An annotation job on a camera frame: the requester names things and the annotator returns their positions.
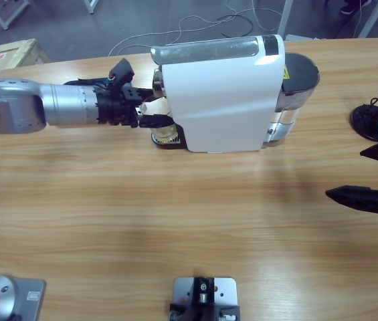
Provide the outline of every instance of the white cable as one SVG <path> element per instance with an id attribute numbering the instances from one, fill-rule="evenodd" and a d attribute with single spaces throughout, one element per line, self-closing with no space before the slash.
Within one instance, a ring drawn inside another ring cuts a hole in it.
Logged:
<path id="1" fill-rule="evenodd" d="M 230 5 L 229 5 L 228 3 L 229 3 L 229 0 L 226 0 L 226 2 L 225 2 L 225 6 L 226 6 L 227 8 L 229 8 L 229 9 L 231 9 L 231 10 L 234 12 L 235 15 L 238 15 L 238 14 L 243 13 L 243 12 L 246 12 L 246 11 L 253 11 L 253 13 L 255 13 L 256 10 L 271 11 L 271 12 L 274 12 L 274 13 L 278 14 L 279 16 L 282 15 L 281 12 L 278 12 L 278 11 L 273 10 L 273 9 L 268 9 L 268 8 L 252 8 L 252 9 L 245 9 L 245 10 L 241 10 L 241 11 L 236 11 L 233 7 L 230 7 Z M 273 29 L 266 29 L 265 27 L 263 27 L 263 26 L 260 24 L 260 22 L 259 22 L 258 19 L 257 19 L 257 16 L 256 16 L 256 15 L 254 15 L 254 16 L 256 17 L 256 20 L 257 20 L 257 22 L 258 22 L 258 24 L 259 24 L 259 27 L 261 27 L 261 28 L 264 29 L 265 31 L 273 31 L 273 30 L 279 28 L 279 27 L 275 27 L 275 28 L 273 28 Z M 198 28 L 198 29 L 186 29 L 186 30 L 182 30 L 182 28 L 181 28 L 181 23 L 182 23 L 184 20 L 189 19 L 189 18 L 192 18 L 192 17 L 199 18 L 199 19 L 201 19 L 202 21 L 204 21 L 204 22 L 206 22 L 206 23 L 210 23 L 211 25 L 208 25 L 208 26 L 206 26 L 206 27 L 202 27 L 202 28 Z M 209 20 L 206 20 L 206 19 L 204 19 L 204 18 L 202 18 L 202 17 L 200 17 L 200 16 L 198 16 L 198 15 L 189 15 L 189 16 L 186 16 L 186 17 L 180 19 L 180 21 L 178 22 L 178 26 L 179 26 L 179 29 L 178 29 L 178 30 L 172 30 L 172 31 L 166 31 L 166 32 L 151 32 L 151 33 L 145 33 L 145 34 L 143 34 L 143 35 L 133 35 L 133 36 L 131 36 L 131 37 L 128 37 L 128 38 L 123 39 L 122 41 L 118 42 L 118 43 L 117 43 L 117 44 L 116 44 L 116 45 L 110 50 L 110 52 L 108 53 L 108 56 L 110 57 L 111 54 L 112 54 L 112 52 L 113 52 L 118 46 L 120 46 L 122 43 L 124 43 L 124 42 L 126 42 L 126 41 L 128 41 L 128 40 L 130 40 L 130 39 L 134 39 L 134 38 L 138 38 L 138 37 L 144 37 L 144 36 L 147 36 L 147 35 L 167 35 L 167 34 L 170 34 L 170 33 L 178 32 L 178 33 L 179 33 L 179 36 L 178 36 L 176 39 L 174 39 L 174 40 L 173 40 L 172 42 L 170 42 L 170 43 L 166 43 L 166 45 L 169 45 L 169 44 L 172 44 L 172 43 L 175 43 L 176 41 L 178 41 L 184 32 L 192 32 L 192 31 L 201 31 L 201 30 L 205 30 L 205 29 L 208 29 L 208 28 L 211 28 L 211 27 L 215 27 L 216 25 L 219 25 L 220 23 L 231 21 L 231 20 L 233 20 L 233 19 L 235 19 L 235 17 L 228 17 L 227 19 L 223 19 L 223 20 L 221 20 L 221 21 L 209 21 Z M 141 44 L 127 45 L 127 46 L 121 48 L 121 49 L 117 52 L 116 56 L 118 56 L 118 55 L 121 53 L 121 51 L 123 51 L 124 49 L 129 48 L 129 47 L 151 47 L 151 46 L 149 46 L 149 45 L 141 45 Z"/>
<path id="2" fill-rule="evenodd" d="M 266 31 L 274 31 L 275 29 L 278 29 L 278 28 L 279 28 L 279 26 L 276 27 L 276 28 L 273 28 L 273 29 L 266 29 L 265 27 L 263 27 L 262 24 L 260 23 L 259 19 L 257 18 L 257 15 L 256 15 L 256 10 L 259 10 L 259 9 L 256 9 L 256 8 L 254 7 L 254 0 L 251 1 L 251 4 L 252 4 L 252 11 L 253 11 L 254 18 L 256 19 L 257 24 L 258 24 L 258 26 L 259 26 L 260 28 L 262 28 L 263 30 L 266 30 Z"/>
<path id="3" fill-rule="evenodd" d="M 352 35 L 352 38 L 355 38 L 355 34 L 357 33 L 358 26 L 360 26 L 362 16 L 363 16 L 363 6 L 361 5 L 361 0 L 360 0 L 360 18 L 358 19 L 358 23 L 355 26 L 355 30 L 354 30 L 354 34 Z"/>

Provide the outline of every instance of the white table leg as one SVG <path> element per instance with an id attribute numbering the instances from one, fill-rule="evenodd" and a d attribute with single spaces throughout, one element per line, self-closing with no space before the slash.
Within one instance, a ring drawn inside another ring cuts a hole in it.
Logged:
<path id="1" fill-rule="evenodd" d="M 96 5 L 98 4 L 98 1 L 99 0 L 84 0 L 84 4 L 86 5 L 86 8 L 88 8 L 88 11 L 90 14 L 93 14 L 94 13 L 94 9 L 96 7 Z"/>
<path id="2" fill-rule="evenodd" d="M 367 22 L 365 23 L 363 29 L 360 31 L 358 38 L 366 38 L 371 28 L 375 25 L 378 18 L 378 3 L 374 8 L 373 12 L 371 13 L 370 17 L 368 18 Z"/>
<path id="3" fill-rule="evenodd" d="M 278 28 L 278 35 L 280 35 L 281 37 L 284 37 L 284 32 L 287 27 L 287 21 L 288 21 L 288 17 L 290 16 L 292 6 L 293 6 L 293 0 L 285 1 L 284 9 L 282 10 L 280 27 Z"/>
<path id="4" fill-rule="evenodd" d="M 4 21 L 1 17 L 0 17 L 0 26 L 4 29 L 4 30 L 8 30 L 9 29 L 9 25 L 10 23 L 16 19 L 16 17 L 29 5 L 29 0 L 23 0 L 23 3 L 19 6 L 19 8 L 17 8 L 15 10 L 15 12 L 13 12 L 11 14 L 11 16 L 9 17 L 8 20 Z"/>

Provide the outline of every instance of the wooden crate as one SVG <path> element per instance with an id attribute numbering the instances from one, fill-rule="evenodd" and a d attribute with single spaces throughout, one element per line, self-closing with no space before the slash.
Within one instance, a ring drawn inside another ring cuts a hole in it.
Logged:
<path id="1" fill-rule="evenodd" d="M 48 62 L 49 58 L 41 50 L 36 39 L 0 45 L 0 71 Z"/>

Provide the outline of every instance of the cable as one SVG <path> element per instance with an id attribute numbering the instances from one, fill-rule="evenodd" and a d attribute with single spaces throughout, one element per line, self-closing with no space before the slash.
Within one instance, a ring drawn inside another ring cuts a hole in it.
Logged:
<path id="1" fill-rule="evenodd" d="M 224 15 L 223 17 L 220 17 L 217 20 L 222 20 L 223 18 L 227 18 L 227 17 L 240 17 L 240 18 L 245 19 L 246 21 L 248 21 L 248 23 L 250 24 L 250 30 L 248 30 L 247 32 L 245 32 L 243 35 L 240 35 L 239 37 L 245 37 L 246 35 L 249 35 L 251 31 L 253 31 L 253 28 L 254 28 L 253 23 L 251 22 L 251 20 L 249 20 L 247 17 L 244 17 L 243 15 Z M 224 36 L 224 37 L 226 37 L 226 38 L 231 38 L 231 36 L 226 35 L 223 32 L 221 33 L 221 35 Z"/>
<path id="2" fill-rule="evenodd" d="M 354 30 L 354 34 L 352 35 L 352 38 L 355 38 L 355 34 L 357 33 L 357 29 L 358 29 L 358 26 L 360 26 L 360 23 L 361 23 L 361 17 L 363 16 L 363 6 L 361 4 L 361 0 L 360 0 L 360 18 L 358 19 L 358 23 L 357 25 L 355 26 L 355 30 Z"/>
<path id="3" fill-rule="evenodd" d="M 225 6 L 226 6 L 228 9 L 232 10 L 235 14 L 234 14 L 234 15 L 228 15 L 229 17 L 228 17 L 227 19 L 224 19 L 224 20 L 221 20 L 221 21 L 209 21 L 209 20 L 206 20 L 206 19 L 204 19 L 204 18 L 202 18 L 202 17 L 200 17 L 200 16 L 198 16 L 198 15 L 189 15 L 189 16 L 186 16 L 186 17 L 180 19 L 180 21 L 178 22 L 178 26 L 179 26 L 179 29 L 178 29 L 178 30 L 171 30 L 171 31 L 165 31 L 165 32 L 151 32 L 151 33 L 145 33 L 145 34 L 142 34 L 142 35 L 133 35 L 133 36 L 131 36 L 131 37 L 128 37 L 128 38 L 123 39 L 122 41 L 118 42 L 118 43 L 117 43 L 117 44 L 116 44 L 116 45 L 110 50 L 110 52 L 108 53 L 108 56 L 110 57 L 110 56 L 112 55 L 112 52 L 113 52 L 118 46 L 120 46 L 122 43 L 124 43 L 124 42 L 126 42 L 126 41 L 128 41 L 128 40 L 134 39 L 134 38 L 144 37 L 144 36 L 148 36 L 148 35 L 168 35 L 168 34 L 172 34 L 172 33 L 176 33 L 176 32 L 178 32 L 179 35 L 178 35 L 178 37 L 177 37 L 176 39 L 174 39 L 174 40 L 173 40 L 172 42 L 170 42 L 170 43 L 166 43 L 166 44 L 165 44 L 165 45 L 170 45 L 170 44 L 173 44 L 173 43 L 177 42 L 177 41 L 181 38 L 182 34 L 185 33 L 185 32 L 201 31 L 201 30 L 205 30 L 205 29 L 208 29 L 208 28 L 211 28 L 211 27 L 215 27 L 216 25 L 219 25 L 220 23 L 225 23 L 225 22 L 228 22 L 228 21 L 232 21 L 232 20 L 234 20 L 238 15 L 240 15 L 240 13 L 243 13 L 243 12 L 246 12 L 246 11 L 252 11 L 253 13 L 255 13 L 256 10 L 263 10 L 263 11 L 270 11 L 270 12 L 276 13 L 276 14 L 279 15 L 279 16 L 282 15 L 281 12 L 278 12 L 278 11 L 273 10 L 273 9 L 268 9 L 268 8 L 252 8 L 252 9 L 245 9 L 245 10 L 241 10 L 241 11 L 236 11 L 233 7 L 231 7 L 231 6 L 229 5 L 229 0 L 226 0 L 226 2 L 225 2 Z M 206 23 L 210 23 L 211 25 L 208 25 L 208 26 L 206 26 L 206 27 L 202 27 L 202 28 L 198 28 L 198 29 L 186 29 L 186 30 L 183 30 L 182 27 L 181 27 L 182 22 L 183 22 L 184 20 L 189 19 L 189 18 L 192 18 L 192 17 L 196 17 L 196 18 L 198 18 L 198 19 L 200 19 L 200 20 L 202 20 L 202 21 L 204 21 L 204 22 L 206 22 Z M 273 29 L 266 29 L 265 27 L 263 27 L 263 26 L 260 24 L 259 21 L 258 21 L 258 24 L 259 24 L 259 27 L 262 28 L 262 29 L 265 30 L 265 31 L 273 31 L 273 30 L 279 28 L 279 27 L 275 27 L 275 28 L 273 28 Z M 149 45 L 142 45 L 142 44 L 127 45 L 127 46 L 121 48 L 120 50 L 118 50 L 117 53 L 116 53 L 116 56 L 118 56 L 118 55 L 119 55 L 123 50 L 125 50 L 126 48 L 130 48 L 130 47 L 151 47 L 151 46 L 149 46 Z"/>
<path id="4" fill-rule="evenodd" d="M 279 26 L 276 27 L 276 28 L 273 28 L 273 29 L 266 29 L 265 27 L 263 27 L 262 24 L 260 23 L 260 21 L 258 20 L 257 15 L 256 15 L 256 8 L 254 7 L 254 0 L 251 1 L 251 4 L 252 4 L 252 11 L 253 11 L 254 18 L 256 19 L 257 24 L 260 28 L 262 28 L 265 31 L 274 31 L 275 29 L 279 28 Z"/>

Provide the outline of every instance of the wood grain tabletop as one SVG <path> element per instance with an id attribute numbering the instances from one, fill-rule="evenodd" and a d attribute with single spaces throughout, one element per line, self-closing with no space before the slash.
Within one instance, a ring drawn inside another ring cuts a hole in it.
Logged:
<path id="1" fill-rule="evenodd" d="M 48 283 L 41 321 L 166 320 L 173 280 L 231 276 L 242 320 L 378 321 L 378 215 L 327 189 L 378 189 L 350 111 L 378 95 L 378 39 L 292 42 L 320 84 L 283 144 L 161 150 L 149 129 L 0 136 L 0 274 Z M 151 87 L 149 55 L 126 56 Z M 5 70 L 61 84 L 121 57 Z"/>

